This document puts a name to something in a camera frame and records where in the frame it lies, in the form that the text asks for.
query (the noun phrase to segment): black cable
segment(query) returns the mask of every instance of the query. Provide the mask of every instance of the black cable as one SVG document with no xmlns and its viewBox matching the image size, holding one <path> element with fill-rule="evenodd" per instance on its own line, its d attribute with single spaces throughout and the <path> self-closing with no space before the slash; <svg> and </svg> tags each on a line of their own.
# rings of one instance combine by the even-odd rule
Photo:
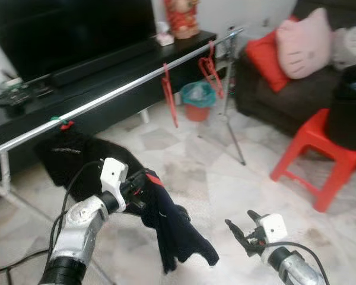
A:
<svg viewBox="0 0 356 285">
<path fill-rule="evenodd" d="M 257 246 L 261 246 L 261 247 L 264 247 L 264 248 L 270 248 L 272 246 L 285 246 L 285 245 L 287 245 L 287 246 L 296 246 L 298 248 L 301 248 L 301 249 L 307 251 L 309 254 L 311 254 L 311 256 L 315 259 L 316 263 L 318 264 L 320 272 L 322 273 L 323 278 L 325 279 L 326 285 L 330 285 L 330 282 L 328 281 L 328 277 L 327 277 L 326 271 L 323 268 L 323 265 L 320 262 L 319 257 L 315 254 L 315 252 L 313 252 L 308 247 L 306 247 L 304 245 L 301 245 L 300 243 L 297 243 L 297 242 L 274 242 L 274 243 L 269 243 L 267 245 L 257 245 Z"/>
<path fill-rule="evenodd" d="M 35 253 L 31 254 L 31 255 L 28 255 L 27 257 L 24 257 L 23 259 L 15 262 L 15 263 L 13 263 L 11 265 L 8 265 L 6 267 L 0 268 L 0 273 L 2 273 L 3 271 L 6 271 L 6 270 L 10 270 L 10 269 L 12 269 L 14 267 L 17 267 L 17 266 L 27 262 L 28 260 L 31 260 L 31 259 L 35 258 L 35 257 L 39 257 L 41 255 L 47 254 L 48 252 L 49 252 L 48 249 L 44 249 L 42 251 L 37 251 L 37 252 L 35 252 Z"/>
<path fill-rule="evenodd" d="M 50 257 L 52 255 L 53 247 L 54 247 L 54 231 L 55 227 L 58 223 L 58 220 L 62 219 L 62 217 L 67 213 L 67 211 L 64 211 L 62 214 L 60 214 L 53 223 L 52 230 L 50 232 L 50 238 L 49 238 L 49 251 L 47 253 L 47 260 L 46 260 L 46 265 L 49 263 Z"/>
<path fill-rule="evenodd" d="M 29 256 L 26 256 L 24 257 L 23 259 L 11 264 L 11 265 L 8 265 L 6 267 L 2 267 L 0 268 L 0 273 L 5 271 L 6 272 L 6 275 L 7 275 L 7 280 L 8 280 L 8 284 L 12 285 L 12 279 L 11 279 L 11 273 L 10 273 L 10 270 L 14 267 L 17 267 L 25 262 L 27 262 L 28 260 L 30 259 L 33 259 L 35 257 L 38 257 L 38 256 L 41 256 L 41 255 L 44 255 L 44 254 L 47 254 L 47 262 L 46 262 L 46 265 L 47 263 L 49 262 L 50 260 L 50 256 L 51 256 L 51 253 L 53 251 L 53 240 L 54 240 L 54 231 L 55 231 L 55 227 L 59 221 L 59 225 L 58 225 L 58 232 L 57 232 L 57 238 L 61 232 L 61 229 L 62 229 L 62 223 L 63 223 L 63 216 L 67 213 L 67 211 L 65 210 L 66 209 L 66 204 L 67 204 L 67 198 L 68 198 L 68 195 L 70 193 L 70 190 L 71 188 L 73 187 L 74 183 L 76 182 L 76 180 L 78 179 L 79 175 L 82 174 L 83 170 L 88 167 L 88 166 L 91 166 L 91 165 L 94 165 L 94 164 L 99 164 L 100 162 L 99 161 L 91 161 L 91 162 L 88 162 L 86 163 L 85 165 L 83 165 L 83 167 L 74 175 L 74 177 L 71 179 L 67 189 L 66 189 L 66 194 L 65 194 L 65 198 L 63 199 L 63 205 L 62 205 L 62 210 L 61 210 L 61 213 L 60 215 L 55 219 L 54 223 L 53 223 L 53 226 L 52 226 L 52 230 L 51 230 L 51 233 L 50 233 L 50 239 L 49 239 L 49 248 L 48 249 L 44 249 L 42 251 L 38 251 L 38 252 L 35 252 Z"/>
<path fill-rule="evenodd" d="M 63 212 L 65 212 L 65 210 L 66 210 L 67 198 L 70 194 L 71 188 L 73 187 L 74 183 L 77 181 L 80 174 L 82 174 L 83 170 L 86 169 L 88 166 L 91 166 L 94 164 L 99 164 L 99 163 L 100 163 L 99 161 L 95 161 L 95 162 L 91 161 L 91 162 L 86 163 L 85 165 L 82 166 L 82 168 L 80 168 L 80 170 L 71 179 L 69 185 L 66 188 L 65 198 L 63 199 L 63 204 L 62 204 L 62 209 L 61 209 L 62 216 L 63 216 Z M 61 233 L 62 224 L 63 224 L 63 219 L 60 219 L 59 224 L 58 224 L 58 230 L 57 230 L 57 238 L 58 238 L 59 234 Z"/>
<path fill-rule="evenodd" d="M 10 269 L 7 269 L 5 271 L 5 275 L 7 276 L 7 282 L 8 282 L 8 285 L 13 285 L 13 280 L 12 280 L 12 276 L 11 276 L 11 270 Z"/>
</svg>

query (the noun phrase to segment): figurine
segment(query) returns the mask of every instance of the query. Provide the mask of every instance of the figurine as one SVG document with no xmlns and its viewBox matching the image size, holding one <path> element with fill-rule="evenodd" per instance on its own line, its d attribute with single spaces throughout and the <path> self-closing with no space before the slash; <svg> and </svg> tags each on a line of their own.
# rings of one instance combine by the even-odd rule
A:
<svg viewBox="0 0 356 285">
<path fill-rule="evenodd" d="M 199 34 L 196 6 L 199 0 L 164 0 L 171 31 L 177 39 L 188 39 Z"/>
</svg>

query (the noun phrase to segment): black bin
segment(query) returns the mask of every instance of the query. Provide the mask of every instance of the black bin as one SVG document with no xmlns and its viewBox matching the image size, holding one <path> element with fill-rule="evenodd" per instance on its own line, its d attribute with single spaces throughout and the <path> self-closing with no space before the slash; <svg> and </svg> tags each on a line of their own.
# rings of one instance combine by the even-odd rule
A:
<svg viewBox="0 0 356 285">
<path fill-rule="evenodd" d="M 325 131 L 334 143 L 356 150 L 356 65 L 343 72 L 334 90 Z"/>
</svg>

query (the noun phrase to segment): black cloth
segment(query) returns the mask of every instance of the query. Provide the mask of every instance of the black cloth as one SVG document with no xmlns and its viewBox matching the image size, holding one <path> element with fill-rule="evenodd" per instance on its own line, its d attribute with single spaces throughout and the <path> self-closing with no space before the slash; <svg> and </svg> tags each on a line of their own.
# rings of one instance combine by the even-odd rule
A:
<svg viewBox="0 0 356 285">
<path fill-rule="evenodd" d="M 149 175 L 153 179 L 145 186 L 142 199 L 147 206 L 141 218 L 144 225 L 157 232 L 164 272 L 176 269 L 174 257 L 185 262 L 195 252 L 202 255 L 210 266 L 214 266 L 219 260 L 215 249 L 189 220 L 181 215 L 155 172 L 149 171 Z"/>
<path fill-rule="evenodd" d="M 34 149 L 56 186 L 69 185 L 74 175 L 88 162 L 114 157 L 129 167 L 128 176 L 143 169 L 142 164 L 126 148 L 71 129 L 40 142 Z M 70 190 L 80 202 L 101 193 L 101 169 L 97 165 L 85 167 Z"/>
<path fill-rule="evenodd" d="M 57 186 L 67 187 L 86 163 L 106 157 L 126 163 L 128 176 L 144 168 L 126 148 L 80 134 L 74 129 L 42 141 L 35 151 Z M 85 168 L 71 188 L 74 200 L 82 201 L 101 193 L 100 172 L 97 165 Z M 174 204 L 154 172 L 149 171 L 148 175 L 151 180 L 145 184 L 140 197 L 146 204 L 145 208 L 140 210 L 131 204 L 126 212 L 141 216 L 147 227 L 156 230 L 164 272 L 176 269 L 175 257 L 185 262 L 193 253 L 201 254 L 209 265 L 215 265 L 219 260 L 218 254 L 190 224 L 186 210 Z"/>
</svg>

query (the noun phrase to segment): red stool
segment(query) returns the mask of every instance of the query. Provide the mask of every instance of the red stool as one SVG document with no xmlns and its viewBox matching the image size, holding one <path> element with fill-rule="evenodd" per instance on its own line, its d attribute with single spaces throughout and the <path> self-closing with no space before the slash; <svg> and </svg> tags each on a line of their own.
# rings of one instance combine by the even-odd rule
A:
<svg viewBox="0 0 356 285">
<path fill-rule="evenodd" d="M 328 209 L 336 193 L 348 182 L 356 169 L 356 151 L 334 144 L 324 133 L 328 112 L 329 109 L 319 110 L 299 129 L 281 161 L 271 173 L 273 181 L 277 181 L 281 175 L 300 181 L 316 196 L 314 208 L 319 212 L 325 212 Z M 335 161 L 335 167 L 322 189 L 317 189 L 287 170 L 290 163 L 307 148 L 313 148 Z"/>
</svg>

